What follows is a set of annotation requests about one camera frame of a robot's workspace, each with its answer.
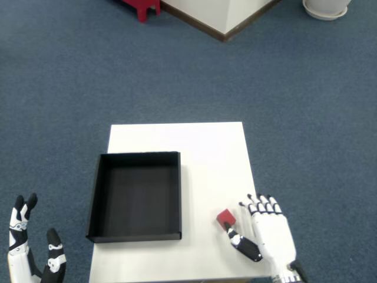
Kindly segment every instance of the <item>red stool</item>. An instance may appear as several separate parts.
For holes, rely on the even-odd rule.
[[[156,14],[160,14],[160,0],[122,0],[123,2],[130,4],[137,10],[137,18],[140,22],[147,20],[147,9],[150,6],[155,6]]]

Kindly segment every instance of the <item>open box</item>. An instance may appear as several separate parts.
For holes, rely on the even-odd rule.
[[[104,243],[181,237],[180,153],[102,154],[87,238]]]

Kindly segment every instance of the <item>brown baseboard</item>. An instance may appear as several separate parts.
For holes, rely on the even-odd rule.
[[[231,29],[226,34],[223,34],[222,32],[210,27],[209,25],[206,25],[205,23],[191,17],[190,15],[187,15],[186,13],[182,12],[181,10],[178,10],[177,8],[161,1],[161,9],[168,12],[169,14],[172,14],[173,16],[177,17],[178,19],[188,23],[189,25],[192,25],[193,27],[199,29],[200,31],[205,32],[206,34],[210,35],[211,37],[220,40],[222,42],[228,41],[231,37],[238,34],[246,28],[248,25],[250,25],[253,21],[258,19],[261,15],[263,15],[266,11],[271,9],[273,6],[275,6],[279,1],[281,0],[272,0],[267,5],[260,8],[257,12],[255,12],[253,15],[249,16],[247,19],[242,21],[238,26]]]

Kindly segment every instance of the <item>white wall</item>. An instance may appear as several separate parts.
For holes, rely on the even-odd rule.
[[[232,0],[163,1],[222,33],[226,32],[229,3]]]
[[[225,34],[272,0],[163,0]]]
[[[230,0],[225,33],[253,15],[272,0]]]

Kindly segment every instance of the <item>red block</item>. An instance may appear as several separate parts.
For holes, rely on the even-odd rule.
[[[137,10],[137,18],[140,22],[147,20],[147,9],[151,6],[155,6],[156,14],[160,14],[160,0],[122,0],[123,2],[130,4]]]
[[[217,215],[216,219],[219,222],[219,224],[224,228],[224,230],[226,230],[224,225],[225,222],[228,222],[230,226],[236,223],[236,218],[234,218],[234,216],[227,209],[222,211],[222,213],[220,213],[219,215]]]

